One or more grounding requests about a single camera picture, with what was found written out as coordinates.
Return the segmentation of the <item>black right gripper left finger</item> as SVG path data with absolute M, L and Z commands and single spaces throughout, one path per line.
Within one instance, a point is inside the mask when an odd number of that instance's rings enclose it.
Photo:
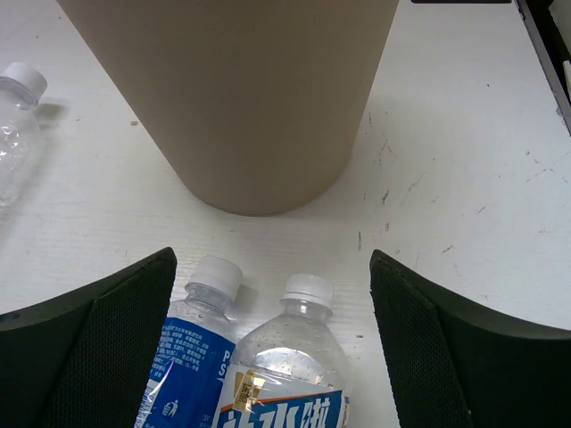
M 3 427 L 132 427 L 175 281 L 164 248 L 1 316 Z

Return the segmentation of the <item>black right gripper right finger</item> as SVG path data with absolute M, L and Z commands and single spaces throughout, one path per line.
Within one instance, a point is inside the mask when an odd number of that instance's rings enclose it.
M 370 293 L 402 427 L 568 427 L 570 332 L 503 314 L 388 254 Z

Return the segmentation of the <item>blue label plastic bottle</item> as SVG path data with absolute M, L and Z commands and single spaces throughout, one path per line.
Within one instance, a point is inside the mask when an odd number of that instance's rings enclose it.
M 236 347 L 226 309 L 242 279 L 242 270 L 225 259 L 199 260 L 186 297 L 170 303 L 136 427 L 212 426 Z

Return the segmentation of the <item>white orange label plastic bottle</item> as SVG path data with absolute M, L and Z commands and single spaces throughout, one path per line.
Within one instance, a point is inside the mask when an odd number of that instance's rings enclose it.
M 319 276 L 288 278 L 282 313 L 236 345 L 213 426 L 347 425 L 352 384 L 348 358 L 327 326 L 333 295 Z

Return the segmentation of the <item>clear unlabelled plastic bottle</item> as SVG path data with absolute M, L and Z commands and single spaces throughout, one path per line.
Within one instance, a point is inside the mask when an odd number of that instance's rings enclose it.
M 23 62 L 1 73 L 1 204 L 17 198 L 37 149 L 36 108 L 48 87 L 46 78 Z

